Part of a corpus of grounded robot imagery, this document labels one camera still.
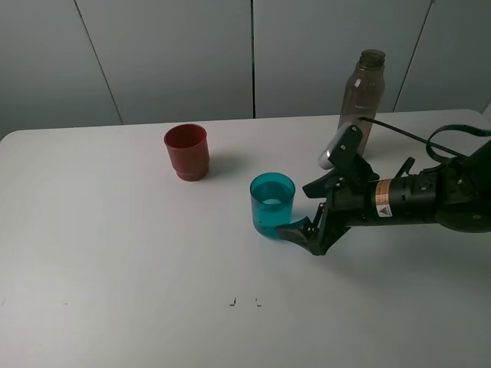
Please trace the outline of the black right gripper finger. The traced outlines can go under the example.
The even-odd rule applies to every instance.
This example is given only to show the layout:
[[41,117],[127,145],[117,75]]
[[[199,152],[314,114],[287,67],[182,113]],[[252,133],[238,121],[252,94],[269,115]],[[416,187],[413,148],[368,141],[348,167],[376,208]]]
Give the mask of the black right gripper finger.
[[296,244],[307,251],[318,251],[318,229],[311,224],[280,225],[275,231],[281,239]]
[[309,199],[327,198],[329,194],[343,186],[344,178],[337,174],[326,174],[302,187]]

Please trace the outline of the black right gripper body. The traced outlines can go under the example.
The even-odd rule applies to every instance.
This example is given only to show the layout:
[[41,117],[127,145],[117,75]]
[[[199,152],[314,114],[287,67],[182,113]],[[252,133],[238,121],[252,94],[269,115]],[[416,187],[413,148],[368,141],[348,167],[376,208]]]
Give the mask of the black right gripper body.
[[367,182],[353,189],[344,178],[343,186],[331,192],[327,198],[321,199],[315,217],[309,223],[318,229],[316,238],[318,251],[310,251],[311,254],[325,255],[327,250],[350,229],[348,221],[361,218],[361,213],[370,206],[371,200],[367,190],[369,185],[375,182]]

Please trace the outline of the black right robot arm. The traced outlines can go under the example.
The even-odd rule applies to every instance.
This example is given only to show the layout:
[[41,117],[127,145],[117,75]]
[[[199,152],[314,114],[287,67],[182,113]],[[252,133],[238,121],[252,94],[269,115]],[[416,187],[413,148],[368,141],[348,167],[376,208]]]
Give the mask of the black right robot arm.
[[321,199],[313,219],[280,225],[278,236],[313,255],[325,255],[357,226],[439,224],[450,230],[490,230],[490,145],[469,157],[408,174],[409,158],[392,179],[369,171],[355,184],[338,169],[304,186],[310,199]]

